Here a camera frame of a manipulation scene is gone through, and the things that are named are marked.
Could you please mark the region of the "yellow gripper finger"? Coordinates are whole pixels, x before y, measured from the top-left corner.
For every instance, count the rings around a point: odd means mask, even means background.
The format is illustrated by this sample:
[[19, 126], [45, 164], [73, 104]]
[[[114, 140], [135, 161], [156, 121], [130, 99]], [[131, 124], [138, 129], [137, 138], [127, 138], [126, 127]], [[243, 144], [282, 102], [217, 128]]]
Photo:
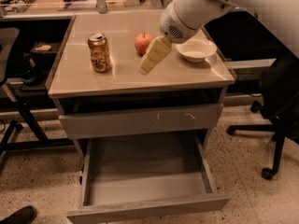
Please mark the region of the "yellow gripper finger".
[[172, 50], [172, 43], [165, 36], [157, 36], [149, 44], [145, 55], [141, 59], [138, 72], [147, 75]]

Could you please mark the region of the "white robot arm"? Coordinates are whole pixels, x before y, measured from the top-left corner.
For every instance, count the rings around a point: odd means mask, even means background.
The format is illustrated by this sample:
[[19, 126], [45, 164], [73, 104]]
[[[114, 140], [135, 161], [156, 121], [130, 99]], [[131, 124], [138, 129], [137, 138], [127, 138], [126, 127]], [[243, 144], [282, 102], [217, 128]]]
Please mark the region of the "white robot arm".
[[203, 25], [236, 7], [247, 11], [299, 57], [299, 0], [173, 0], [160, 18], [161, 35], [147, 48], [139, 72], [151, 72], [174, 44], [186, 42]]

